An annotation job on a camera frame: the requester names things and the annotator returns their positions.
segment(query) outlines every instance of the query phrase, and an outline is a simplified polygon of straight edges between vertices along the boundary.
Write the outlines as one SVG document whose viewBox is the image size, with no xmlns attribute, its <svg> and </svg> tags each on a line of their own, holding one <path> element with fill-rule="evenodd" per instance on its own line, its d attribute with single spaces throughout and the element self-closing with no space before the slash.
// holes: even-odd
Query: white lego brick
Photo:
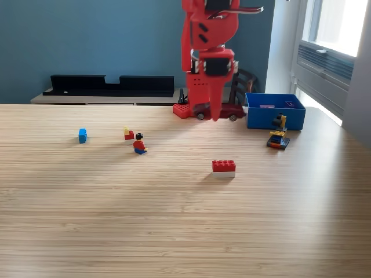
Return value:
<svg viewBox="0 0 371 278">
<path fill-rule="evenodd" d="M 236 172 L 213 172 L 214 178 L 234 178 Z"/>
</svg>

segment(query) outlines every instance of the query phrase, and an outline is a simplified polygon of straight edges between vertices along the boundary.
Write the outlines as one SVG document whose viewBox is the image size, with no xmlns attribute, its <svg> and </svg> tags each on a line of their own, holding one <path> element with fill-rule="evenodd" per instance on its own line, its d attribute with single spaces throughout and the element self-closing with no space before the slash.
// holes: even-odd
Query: window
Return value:
<svg viewBox="0 0 371 278">
<path fill-rule="evenodd" d="M 308 0 L 303 40 L 357 56 L 368 0 Z"/>
<path fill-rule="evenodd" d="M 297 88 L 342 118 L 368 0 L 302 0 L 292 63 Z"/>
</svg>

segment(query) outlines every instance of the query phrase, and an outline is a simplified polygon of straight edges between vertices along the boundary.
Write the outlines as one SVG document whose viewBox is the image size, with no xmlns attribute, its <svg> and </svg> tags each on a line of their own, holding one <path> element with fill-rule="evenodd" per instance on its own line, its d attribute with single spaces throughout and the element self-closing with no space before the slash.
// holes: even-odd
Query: white wall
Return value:
<svg viewBox="0 0 371 278">
<path fill-rule="evenodd" d="M 371 1 L 348 93 L 343 127 L 371 148 Z"/>
<path fill-rule="evenodd" d="M 290 93 L 299 10 L 298 0 L 275 2 L 266 93 Z"/>
</svg>

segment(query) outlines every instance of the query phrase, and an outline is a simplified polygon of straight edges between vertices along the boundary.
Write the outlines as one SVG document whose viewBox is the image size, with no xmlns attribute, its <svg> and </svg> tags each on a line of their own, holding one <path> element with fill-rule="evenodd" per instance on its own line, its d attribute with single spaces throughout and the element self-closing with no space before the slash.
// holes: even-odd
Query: blue plastic box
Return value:
<svg viewBox="0 0 371 278">
<path fill-rule="evenodd" d="M 258 94 L 246 93 L 248 129 L 276 129 L 273 120 L 280 114 L 287 116 L 288 130 L 302 130 L 305 119 L 305 107 L 294 94 Z"/>
</svg>

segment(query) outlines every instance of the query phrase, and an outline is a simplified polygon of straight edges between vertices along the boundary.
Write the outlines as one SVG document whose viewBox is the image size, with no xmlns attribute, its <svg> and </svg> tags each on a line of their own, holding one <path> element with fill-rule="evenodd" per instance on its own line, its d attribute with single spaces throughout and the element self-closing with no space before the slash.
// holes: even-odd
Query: minifigure black hair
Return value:
<svg viewBox="0 0 371 278">
<path fill-rule="evenodd" d="M 141 139 L 143 139 L 143 134 L 141 134 L 141 133 L 137 133 L 137 135 L 135 135 L 135 139 L 136 139 L 136 140 L 141 140 Z"/>
</svg>

